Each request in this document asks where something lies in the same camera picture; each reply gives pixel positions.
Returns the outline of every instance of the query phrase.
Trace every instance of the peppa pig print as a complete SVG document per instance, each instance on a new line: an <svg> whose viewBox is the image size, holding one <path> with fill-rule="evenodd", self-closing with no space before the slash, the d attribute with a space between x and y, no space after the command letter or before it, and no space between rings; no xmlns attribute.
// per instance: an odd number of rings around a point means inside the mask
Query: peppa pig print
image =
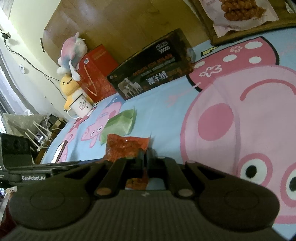
<svg viewBox="0 0 296 241"><path fill-rule="evenodd" d="M103 131L108 120L119 113L122 101L118 101L118 99L122 98L114 98L113 101L111 101L111 103L102 110L102 112L97 117L96 122L86 128L81 141L91 140L89 148L92 148L95 145L97 139L100 140L101 132Z"/></svg>
<svg viewBox="0 0 296 241"><path fill-rule="evenodd" d="M296 223L296 72L278 64L262 37L198 61L189 81L202 92L184 118L181 155L269 188L275 222Z"/></svg>
<svg viewBox="0 0 296 241"><path fill-rule="evenodd" d="M82 122L84 122L85 120L87 120L89 118L89 116L91 115L91 113L96 109L96 107L94 107L85 117L83 118L78 118L74 125L71 127L71 129L69 130L69 132L66 134L65 139L67 140L68 143L65 146L65 149L62 152L62 155L59 159L58 162L65 162L68 156L68 145L71 143L71 141L73 141L76 137L77 131L78 131L78 127L80 126L80 124Z"/></svg>

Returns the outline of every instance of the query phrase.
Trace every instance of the green paper bag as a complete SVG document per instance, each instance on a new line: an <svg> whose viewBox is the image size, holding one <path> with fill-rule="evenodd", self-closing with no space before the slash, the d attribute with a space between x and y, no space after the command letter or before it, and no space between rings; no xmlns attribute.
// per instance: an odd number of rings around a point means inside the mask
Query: green paper bag
<svg viewBox="0 0 296 241"><path fill-rule="evenodd" d="M133 130L136 119L136 110L125 110L108 120L101 133L101 144L107 142L108 134L117 134L119 136L129 135Z"/></svg>

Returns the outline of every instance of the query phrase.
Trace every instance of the yellow plush toy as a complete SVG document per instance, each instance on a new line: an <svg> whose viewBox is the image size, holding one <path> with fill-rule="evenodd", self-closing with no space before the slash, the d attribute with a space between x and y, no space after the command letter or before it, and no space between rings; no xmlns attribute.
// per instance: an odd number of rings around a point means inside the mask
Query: yellow plush toy
<svg viewBox="0 0 296 241"><path fill-rule="evenodd" d="M72 79L70 75L65 75L60 82L61 91L67 96L67 101L64 105L65 110L70 109L70 105L73 101L78 98L81 94L83 94L86 99L94 104L91 98L85 93L85 91L79 86L79 84Z"/></svg>

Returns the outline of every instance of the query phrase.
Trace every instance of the smartphone screen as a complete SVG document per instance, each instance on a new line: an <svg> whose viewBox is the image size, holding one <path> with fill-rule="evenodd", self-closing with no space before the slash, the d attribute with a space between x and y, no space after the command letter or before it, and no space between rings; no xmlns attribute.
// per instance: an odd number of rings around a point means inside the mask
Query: smartphone screen
<svg viewBox="0 0 296 241"><path fill-rule="evenodd" d="M54 154L54 157L50 163L57 163L59 161L67 143L68 143L68 141L65 140L58 146L58 148Z"/></svg>

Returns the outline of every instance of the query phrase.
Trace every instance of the red box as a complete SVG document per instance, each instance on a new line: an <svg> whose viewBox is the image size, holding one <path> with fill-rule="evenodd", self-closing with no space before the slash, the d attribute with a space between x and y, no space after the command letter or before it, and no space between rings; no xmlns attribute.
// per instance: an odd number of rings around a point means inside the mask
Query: red box
<svg viewBox="0 0 296 241"><path fill-rule="evenodd" d="M88 94L93 102L101 101L117 91L106 79L118 63L106 51L103 45L88 52L79 62L77 72L81 80L78 82L81 88Z"/></svg>

